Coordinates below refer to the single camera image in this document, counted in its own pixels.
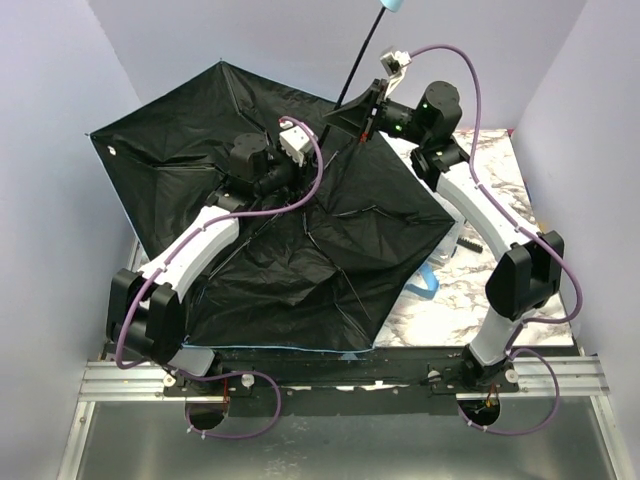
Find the blue umbrella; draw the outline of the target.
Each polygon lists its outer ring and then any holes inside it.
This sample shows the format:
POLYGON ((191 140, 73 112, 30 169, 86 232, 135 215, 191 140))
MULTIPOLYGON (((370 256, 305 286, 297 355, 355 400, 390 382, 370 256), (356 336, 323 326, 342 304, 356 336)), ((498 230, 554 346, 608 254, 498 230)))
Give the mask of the blue umbrella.
POLYGON ((285 120, 306 124, 321 155, 291 200, 303 206, 242 222, 239 238, 186 299, 185 348, 369 350, 410 277, 452 216, 375 136, 327 131, 332 103, 220 61, 90 138, 148 261, 195 219, 228 169, 237 136, 276 144, 285 120))

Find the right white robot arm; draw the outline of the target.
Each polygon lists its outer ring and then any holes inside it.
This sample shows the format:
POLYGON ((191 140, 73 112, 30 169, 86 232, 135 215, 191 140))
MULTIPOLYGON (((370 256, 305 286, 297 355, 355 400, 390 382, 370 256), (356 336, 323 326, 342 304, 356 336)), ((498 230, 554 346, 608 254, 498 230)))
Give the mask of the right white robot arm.
POLYGON ((384 132, 414 144, 410 158, 417 177, 456 208, 488 245, 497 261, 485 286, 489 310, 462 354, 464 372, 479 377, 505 363, 524 316, 558 292, 564 241, 556 232, 529 238, 526 222, 505 217, 504 207, 492 204, 473 180, 470 156, 454 138, 462 110, 453 85, 429 84, 414 108, 386 98, 387 86, 385 80, 373 81, 324 119, 361 142, 384 132))

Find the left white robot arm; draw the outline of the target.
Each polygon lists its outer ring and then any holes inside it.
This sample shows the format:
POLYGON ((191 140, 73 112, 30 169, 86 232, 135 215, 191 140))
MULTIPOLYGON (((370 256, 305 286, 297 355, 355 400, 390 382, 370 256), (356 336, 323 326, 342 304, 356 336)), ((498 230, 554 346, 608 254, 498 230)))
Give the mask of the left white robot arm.
POLYGON ((276 144, 260 134, 237 136, 227 172, 195 219, 146 264, 114 276, 107 336, 115 344, 118 368, 151 361, 194 377, 206 375, 215 358, 213 350, 183 346, 186 299, 193 284, 239 238, 243 220, 291 212, 307 203, 320 186, 322 177, 317 175, 301 199, 260 209, 268 196, 295 187, 311 158, 321 155, 318 138, 306 124, 285 120, 281 128, 276 144))

